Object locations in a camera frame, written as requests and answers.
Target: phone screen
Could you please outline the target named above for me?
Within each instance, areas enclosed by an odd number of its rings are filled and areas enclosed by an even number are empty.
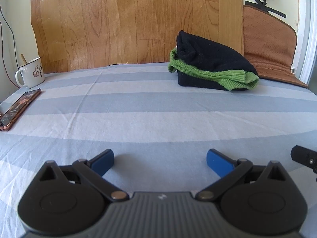
[[[37,92],[39,92],[38,89],[25,92],[0,119],[0,127],[7,126],[17,115],[17,113],[31,100],[32,96]]]

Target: mug rim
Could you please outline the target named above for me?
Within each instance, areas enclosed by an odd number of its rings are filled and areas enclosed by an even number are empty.
[[[28,64],[33,63],[33,62],[37,61],[38,59],[41,59],[41,57],[38,57],[38,58],[35,58],[35,59],[29,61],[27,64],[24,64],[24,65],[20,66],[20,68],[24,67],[24,66],[27,66]]]

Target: striped bedsheet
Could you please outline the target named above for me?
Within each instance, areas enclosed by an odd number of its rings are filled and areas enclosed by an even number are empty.
[[[255,164],[279,160],[309,207],[301,232],[317,237],[316,174],[290,157],[295,145],[317,150],[317,96],[309,90],[268,80],[245,92],[181,87],[166,63],[49,74],[37,88],[42,94],[0,132],[1,237],[23,234],[17,205],[46,160],[71,164],[107,148],[115,165],[104,178],[131,193],[210,185],[218,179],[206,164],[210,148]]]

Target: black strap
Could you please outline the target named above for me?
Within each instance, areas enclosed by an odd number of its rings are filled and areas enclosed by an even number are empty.
[[[273,12],[273,13],[275,13],[277,15],[280,15],[283,18],[286,18],[286,14],[284,14],[282,12],[279,12],[279,11],[277,11],[275,9],[272,9],[270,7],[265,6],[265,4],[263,4],[260,0],[255,0],[255,1],[256,1],[256,3],[245,1],[245,4],[246,5],[251,5],[253,7],[256,7],[256,8],[258,8],[258,9],[264,11],[264,12],[267,12],[267,13],[268,12]]]

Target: black wire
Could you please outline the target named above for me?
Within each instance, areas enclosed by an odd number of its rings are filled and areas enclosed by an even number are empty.
[[[12,30],[12,28],[10,27],[9,23],[7,22],[7,20],[5,19],[4,15],[3,15],[1,5],[0,5],[0,13],[1,13],[1,15],[2,15],[2,17],[3,17],[4,21],[5,21],[5,23],[7,24],[7,26],[8,26],[9,29],[11,30],[11,33],[12,33],[12,36],[13,36],[13,46],[14,46],[15,62],[16,62],[16,66],[17,66],[17,68],[18,68],[18,70],[19,70],[20,68],[19,68],[19,64],[18,64],[17,57],[16,57],[15,38],[14,38],[13,30]]]
[[[7,72],[7,68],[5,67],[5,63],[4,63],[4,56],[3,56],[3,35],[2,35],[2,23],[1,23],[1,20],[0,20],[0,30],[1,30],[1,44],[2,44],[2,48],[1,48],[1,55],[2,55],[2,63],[3,63],[3,66],[4,66],[4,70],[5,70],[5,73],[7,74],[7,77],[9,79],[9,81],[14,85],[16,86],[17,88],[20,88],[19,86],[17,86],[9,77],[9,74]]]

